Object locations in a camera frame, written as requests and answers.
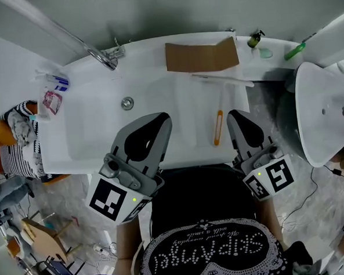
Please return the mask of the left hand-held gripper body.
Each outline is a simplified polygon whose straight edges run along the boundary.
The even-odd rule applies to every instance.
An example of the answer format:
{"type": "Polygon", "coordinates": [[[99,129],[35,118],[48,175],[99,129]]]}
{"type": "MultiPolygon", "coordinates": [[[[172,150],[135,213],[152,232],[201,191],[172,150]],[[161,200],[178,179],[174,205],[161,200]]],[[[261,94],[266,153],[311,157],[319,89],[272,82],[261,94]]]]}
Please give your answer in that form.
{"type": "Polygon", "coordinates": [[[132,221],[164,184],[113,154],[106,154],[98,173],[93,173],[85,205],[96,214],[122,225],[132,221]]]}

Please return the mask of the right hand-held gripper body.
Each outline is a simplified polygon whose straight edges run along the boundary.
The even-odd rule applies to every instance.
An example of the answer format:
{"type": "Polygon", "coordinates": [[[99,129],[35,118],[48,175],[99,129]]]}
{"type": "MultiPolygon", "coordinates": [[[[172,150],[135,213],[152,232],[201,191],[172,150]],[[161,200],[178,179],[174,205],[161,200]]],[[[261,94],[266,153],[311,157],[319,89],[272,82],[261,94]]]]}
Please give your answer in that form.
{"type": "Polygon", "coordinates": [[[237,151],[242,181],[259,201],[272,198],[295,183],[290,156],[278,145],[272,143],[253,153],[237,151]]]}

